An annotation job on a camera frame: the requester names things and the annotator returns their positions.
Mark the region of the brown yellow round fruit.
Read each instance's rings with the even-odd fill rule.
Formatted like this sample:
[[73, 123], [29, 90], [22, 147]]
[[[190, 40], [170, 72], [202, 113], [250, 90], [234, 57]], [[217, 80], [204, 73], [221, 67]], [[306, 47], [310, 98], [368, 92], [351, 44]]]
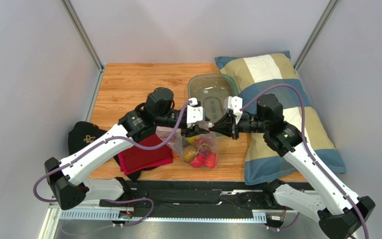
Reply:
[[195, 156], [196, 156], [196, 148], [194, 146], [190, 145], [183, 149], [183, 161], [185, 163], [192, 162]]

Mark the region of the clear zip top bag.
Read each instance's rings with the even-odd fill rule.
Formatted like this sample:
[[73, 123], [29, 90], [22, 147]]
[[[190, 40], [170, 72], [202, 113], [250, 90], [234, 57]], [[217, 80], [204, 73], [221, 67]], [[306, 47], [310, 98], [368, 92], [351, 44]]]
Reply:
[[167, 146], [174, 159], [192, 168], [215, 169], [218, 165], [218, 144], [213, 132], [187, 138], [177, 130]]

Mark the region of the red strawberry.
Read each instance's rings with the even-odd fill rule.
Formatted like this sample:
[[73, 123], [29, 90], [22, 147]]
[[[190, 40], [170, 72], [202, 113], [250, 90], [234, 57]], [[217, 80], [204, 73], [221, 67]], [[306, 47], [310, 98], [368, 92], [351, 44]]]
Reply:
[[210, 168], [210, 169], [214, 169], [217, 167], [217, 164], [218, 164], [218, 157], [217, 157], [217, 154], [215, 153], [209, 153], [206, 157], [205, 157], [205, 166]]

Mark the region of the yellow banana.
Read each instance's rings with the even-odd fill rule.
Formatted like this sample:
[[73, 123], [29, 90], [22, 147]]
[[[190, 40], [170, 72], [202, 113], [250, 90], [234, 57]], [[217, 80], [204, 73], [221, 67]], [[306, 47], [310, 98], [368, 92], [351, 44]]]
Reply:
[[194, 142], [198, 139], [198, 136], [193, 136], [193, 137], [188, 137], [187, 138], [187, 141], [190, 143], [190, 144], [194, 144]]

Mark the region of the red grape bunch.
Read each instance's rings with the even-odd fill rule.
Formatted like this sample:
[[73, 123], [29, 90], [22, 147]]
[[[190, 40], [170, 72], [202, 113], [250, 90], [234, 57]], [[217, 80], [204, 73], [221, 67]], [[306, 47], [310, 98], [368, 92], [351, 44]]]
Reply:
[[196, 148], [197, 153], [207, 156], [209, 153], [212, 153], [212, 147], [214, 144], [210, 138], [199, 137], [193, 145]]

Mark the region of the red apple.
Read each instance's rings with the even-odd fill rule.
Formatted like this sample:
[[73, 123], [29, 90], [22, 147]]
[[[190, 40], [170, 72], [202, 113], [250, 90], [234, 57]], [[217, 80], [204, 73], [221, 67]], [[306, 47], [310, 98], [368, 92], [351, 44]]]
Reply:
[[201, 153], [198, 153], [195, 158], [189, 163], [193, 168], [201, 168], [205, 165], [205, 156]]

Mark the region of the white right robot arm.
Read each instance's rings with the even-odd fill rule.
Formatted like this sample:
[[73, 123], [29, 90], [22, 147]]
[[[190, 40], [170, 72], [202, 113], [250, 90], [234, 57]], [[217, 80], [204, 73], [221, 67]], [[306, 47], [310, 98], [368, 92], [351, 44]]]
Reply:
[[359, 196], [323, 163], [303, 135], [303, 128], [284, 119], [283, 106], [273, 94], [257, 98], [255, 114], [242, 111], [240, 97], [227, 97], [225, 115], [211, 131], [237, 139], [239, 134], [261, 133], [266, 145], [296, 168], [317, 192], [317, 197], [294, 189], [280, 180], [268, 192], [276, 204], [294, 209], [317, 222], [330, 239], [352, 238], [364, 227], [375, 208], [368, 196]]

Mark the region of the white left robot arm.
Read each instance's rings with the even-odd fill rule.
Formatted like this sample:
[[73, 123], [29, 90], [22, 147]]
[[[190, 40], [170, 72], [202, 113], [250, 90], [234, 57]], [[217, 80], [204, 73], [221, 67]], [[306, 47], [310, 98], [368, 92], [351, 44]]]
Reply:
[[206, 134], [199, 124], [209, 118], [201, 102], [190, 98], [180, 110], [174, 108], [174, 93], [164, 87], [151, 92], [144, 103], [129, 111], [110, 130], [78, 152], [44, 163], [45, 175], [33, 187], [46, 180], [62, 210], [69, 210], [87, 200], [117, 200], [126, 191], [119, 179], [89, 179], [88, 176], [113, 156], [133, 146], [151, 151], [166, 145], [180, 129], [185, 137]]

